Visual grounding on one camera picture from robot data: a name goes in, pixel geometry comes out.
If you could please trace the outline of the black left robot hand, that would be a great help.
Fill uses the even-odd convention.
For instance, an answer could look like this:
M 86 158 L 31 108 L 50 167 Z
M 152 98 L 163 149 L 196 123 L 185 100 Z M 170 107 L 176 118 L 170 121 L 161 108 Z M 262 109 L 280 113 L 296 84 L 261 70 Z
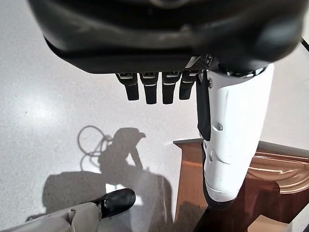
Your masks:
M 306 0 L 31 0 L 49 48 L 93 74 L 116 74 L 127 98 L 171 104 L 197 94 L 204 195 L 224 210 L 258 146 L 274 62 L 302 37 Z

